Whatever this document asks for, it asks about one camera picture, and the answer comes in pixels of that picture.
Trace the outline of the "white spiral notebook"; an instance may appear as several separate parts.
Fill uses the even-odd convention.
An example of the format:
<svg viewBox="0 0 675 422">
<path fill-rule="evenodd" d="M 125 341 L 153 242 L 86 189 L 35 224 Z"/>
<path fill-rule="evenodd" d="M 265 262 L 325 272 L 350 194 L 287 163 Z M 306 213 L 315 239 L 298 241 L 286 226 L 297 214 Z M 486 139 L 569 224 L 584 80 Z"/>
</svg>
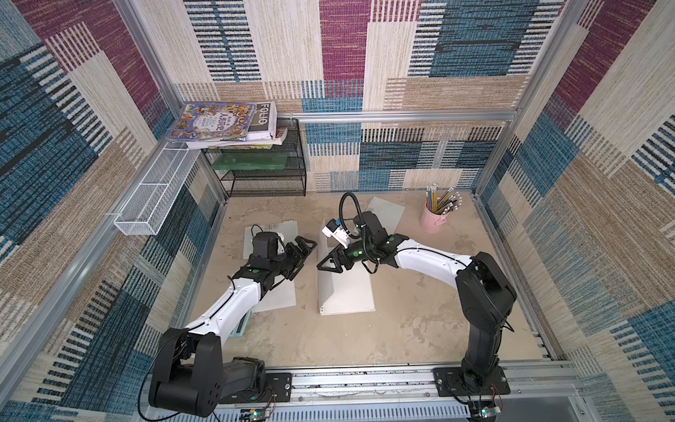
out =
<svg viewBox="0 0 675 422">
<path fill-rule="evenodd" d="M 359 263 L 341 274 L 319 271 L 317 293 L 323 317 L 375 312 L 371 277 Z"/>
</svg>

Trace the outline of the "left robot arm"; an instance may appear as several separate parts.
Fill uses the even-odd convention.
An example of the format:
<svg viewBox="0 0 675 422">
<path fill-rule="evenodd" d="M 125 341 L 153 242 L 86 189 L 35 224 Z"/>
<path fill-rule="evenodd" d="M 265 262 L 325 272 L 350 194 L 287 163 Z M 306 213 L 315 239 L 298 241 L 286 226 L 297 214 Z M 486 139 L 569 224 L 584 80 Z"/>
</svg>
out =
<svg viewBox="0 0 675 422">
<path fill-rule="evenodd" d="M 283 281 L 292 281 L 316 242 L 262 231 L 246 263 L 229 277 L 226 292 L 198 319 L 160 338 L 151 364 L 149 404 L 172 414 L 207 417 L 227 397 L 262 398 L 268 390 L 263 360 L 223 360 L 223 348 L 240 321 Z"/>
</svg>

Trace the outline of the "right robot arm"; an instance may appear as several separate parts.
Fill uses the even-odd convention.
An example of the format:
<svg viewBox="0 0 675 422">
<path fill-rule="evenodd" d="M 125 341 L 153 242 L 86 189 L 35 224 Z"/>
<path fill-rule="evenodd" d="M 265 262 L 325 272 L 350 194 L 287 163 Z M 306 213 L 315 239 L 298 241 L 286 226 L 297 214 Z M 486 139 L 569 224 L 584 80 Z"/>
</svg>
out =
<svg viewBox="0 0 675 422">
<path fill-rule="evenodd" d="M 474 256 L 441 251 L 401 234 L 390 234 L 372 212 L 353 219 L 356 233 L 331 219 L 322 229 L 339 243 L 317 265 L 319 271 L 341 274 L 360 262 L 388 265 L 430 276 L 455 288 L 462 314 L 469 322 L 469 342 L 459 370 L 456 391 L 478 394 L 500 381 L 499 348 L 517 293 L 489 253 Z"/>
</svg>

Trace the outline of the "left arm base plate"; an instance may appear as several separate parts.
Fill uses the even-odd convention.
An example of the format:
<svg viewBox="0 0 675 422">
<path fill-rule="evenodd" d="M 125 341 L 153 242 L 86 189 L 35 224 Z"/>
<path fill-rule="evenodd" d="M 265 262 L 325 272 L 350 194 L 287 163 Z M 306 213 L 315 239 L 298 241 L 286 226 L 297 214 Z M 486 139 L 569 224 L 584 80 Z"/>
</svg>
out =
<svg viewBox="0 0 675 422">
<path fill-rule="evenodd" d="M 272 373 L 265 376 L 263 387 L 243 390 L 221 397 L 219 404 L 274 404 L 289 403 L 292 397 L 293 375 Z"/>
</svg>

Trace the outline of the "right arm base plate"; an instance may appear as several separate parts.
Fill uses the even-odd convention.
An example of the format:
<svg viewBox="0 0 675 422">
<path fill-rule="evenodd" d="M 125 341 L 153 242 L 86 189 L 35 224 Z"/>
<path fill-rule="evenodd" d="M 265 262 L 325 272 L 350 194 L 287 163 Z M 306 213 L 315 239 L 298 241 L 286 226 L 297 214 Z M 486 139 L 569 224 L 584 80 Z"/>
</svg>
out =
<svg viewBox="0 0 675 422">
<path fill-rule="evenodd" d="M 512 392 L 504 369 L 499 366 L 488 376 L 478 376 L 461 367 L 435 367 L 432 375 L 440 397 L 491 397 L 492 394 L 505 396 Z"/>
</svg>

